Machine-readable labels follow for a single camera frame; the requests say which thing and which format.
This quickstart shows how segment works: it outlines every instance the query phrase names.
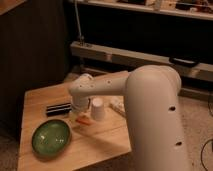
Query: black object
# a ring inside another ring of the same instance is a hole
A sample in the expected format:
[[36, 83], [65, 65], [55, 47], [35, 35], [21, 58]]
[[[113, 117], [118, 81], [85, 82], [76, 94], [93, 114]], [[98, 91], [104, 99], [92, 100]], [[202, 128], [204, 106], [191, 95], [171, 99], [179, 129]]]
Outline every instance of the black object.
[[0, 15], [0, 127], [17, 139], [24, 92], [61, 83], [70, 70], [62, 1], [26, 1]]
[[55, 115], [67, 114], [67, 113], [69, 113], [70, 110], [71, 110], [70, 103], [47, 106], [46, 115], [55, 116]]

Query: white cup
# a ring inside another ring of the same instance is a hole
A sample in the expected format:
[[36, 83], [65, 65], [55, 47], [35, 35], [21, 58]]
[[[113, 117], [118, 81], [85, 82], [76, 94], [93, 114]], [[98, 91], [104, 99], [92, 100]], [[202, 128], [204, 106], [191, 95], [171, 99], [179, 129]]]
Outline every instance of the white cup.
[[96, 121], [102, 121], [105, 117], [104, 102], [99, 97], [92, 99], [91, 117]]

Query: green bowl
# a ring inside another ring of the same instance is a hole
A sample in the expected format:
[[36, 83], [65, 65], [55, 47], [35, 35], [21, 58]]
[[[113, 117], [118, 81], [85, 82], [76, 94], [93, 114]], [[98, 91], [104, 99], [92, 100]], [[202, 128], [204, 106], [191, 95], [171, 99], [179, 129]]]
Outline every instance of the green bowl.
[[52, 159], [65, 149], [70, 140], [70, 128], [64, 121], [49, 120], [35, 130], [32, 148], [37, 157]]

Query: floor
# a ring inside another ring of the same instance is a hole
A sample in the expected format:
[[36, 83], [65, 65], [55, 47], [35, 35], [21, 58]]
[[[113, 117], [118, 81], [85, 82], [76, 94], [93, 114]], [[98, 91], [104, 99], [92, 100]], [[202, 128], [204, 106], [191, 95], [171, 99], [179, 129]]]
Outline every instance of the floor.
[[[77, 78], [76, 74], [68, 74], [65, 81]], [[180, 97], [181, 116], [188, 144], [188, 152], [192, 171], [204, 171], [201, 165], [201, 149], [208, 139], [213, 138], [213, 117], [210, 109], [213, 104], [185, 97]], [[0, 171], [15, 171], [17, 168], [19, 144], [0, 129]], [[203, 163], [208, 171], [213, 171], [213, 152], [211, 142], [203, 150]], [[102, 162], [95, 166], [89, 166], [81, 171], [113, 171], [133, 170], [133, 162], [130, 154], [123, 155], [108, 162]]]

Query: cable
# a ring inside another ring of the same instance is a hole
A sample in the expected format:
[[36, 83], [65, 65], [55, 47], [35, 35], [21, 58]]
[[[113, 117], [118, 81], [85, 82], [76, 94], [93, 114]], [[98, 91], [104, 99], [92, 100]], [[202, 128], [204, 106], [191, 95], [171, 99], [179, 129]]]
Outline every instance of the cable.
[[201, 165], [203, 166], [203, 168], [205, 169], [205, 171], [208, 171], [208, 169], [206, 168], [206, 166], [205, 166], [205, 164], [204, 164], [204, 162], [203, 162], [203, 151], [204, 151], [206, 145], [207, 145], [209, 142], [212, 142], [212, 143], [213, 143], [213, 139], [209, 139], [209, 140], [207, 140], [207, 141], [204, 143], [204, 145], [203, 145], [202, 148], [201, 148], [201, 153], [200, 153]]
[[212, 98], [212, 92], [209, 93], [208, 107], [209, 107], [209, 114], [213, 117], [213, 112], [212, 112], [212, 109], [211, 109], [211, 98]]

